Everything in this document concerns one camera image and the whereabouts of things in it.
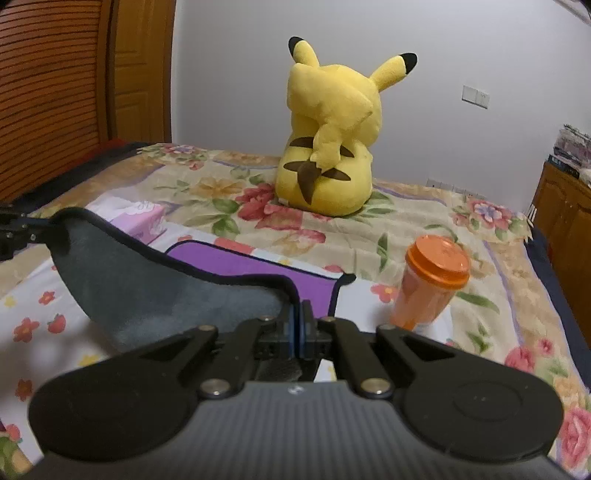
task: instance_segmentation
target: yellow plush toy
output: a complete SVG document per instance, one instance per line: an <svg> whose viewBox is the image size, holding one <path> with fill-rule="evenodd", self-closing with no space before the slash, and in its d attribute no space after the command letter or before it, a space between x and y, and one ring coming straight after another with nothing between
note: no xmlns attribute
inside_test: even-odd
<svg viewBox="0 0 591 480"><path fill-rule="evenodd" d="M414 53L389 59L369 78L344 65L320 66L308 42L289 42L292 133L275 188L282 203L328 216L359 210L371 195L368 147L382 128L379 93L410 73Z"/></svg>

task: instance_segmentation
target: plastic cup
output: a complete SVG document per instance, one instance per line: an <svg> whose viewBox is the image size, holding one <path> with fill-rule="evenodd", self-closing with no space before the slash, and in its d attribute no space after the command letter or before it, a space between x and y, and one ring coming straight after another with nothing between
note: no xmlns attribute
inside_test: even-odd
<svg viewBox="0 0 591 480"><path fill-rule="evenodd" d="M470 278L470 259L449 238L424 235L406 253L406 268L390 323L419 334Z"/></svg>

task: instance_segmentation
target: wooden headboard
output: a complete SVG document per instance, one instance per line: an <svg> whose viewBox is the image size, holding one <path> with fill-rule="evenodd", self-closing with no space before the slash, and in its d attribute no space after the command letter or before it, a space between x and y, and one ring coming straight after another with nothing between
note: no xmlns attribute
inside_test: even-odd
<svg viewBox="0 0 591 480"><path fill-rule="evenodd" d="M109 139L113 0L12 0L0 12L0 202Z"/></svg>

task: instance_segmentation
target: gray cloth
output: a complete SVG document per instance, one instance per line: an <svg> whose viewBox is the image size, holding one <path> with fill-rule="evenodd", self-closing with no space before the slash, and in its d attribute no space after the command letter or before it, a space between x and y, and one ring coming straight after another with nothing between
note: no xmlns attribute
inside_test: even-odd
<svg viewBox="0 0 591 480"><path fill-rule="evenodd" d="M105 226L99 228L79 214L64 212L52 221L64 226L69 238L62 235L48 241L51 256L78 305L119 351L197 325L215 325L220 332L231 332L243 320L278 316L282 308L289 308L282 291L217 284L211 276L195 278L129 248L107 234ZM83 216L94 218L98 225L103 222L86 211ZM218 281L224 278L215 277Z"/></svg>

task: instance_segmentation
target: wooden cabinet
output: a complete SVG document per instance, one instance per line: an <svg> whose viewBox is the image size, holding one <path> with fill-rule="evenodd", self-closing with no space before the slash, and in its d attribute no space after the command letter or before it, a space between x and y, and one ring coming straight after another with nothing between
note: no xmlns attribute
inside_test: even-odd
<svg viewBox="0 0 591 480"><path fill-rule="evenodd" d="M546 162L534 197L534 225L574 317L591 346L591 189Z"/></svg>

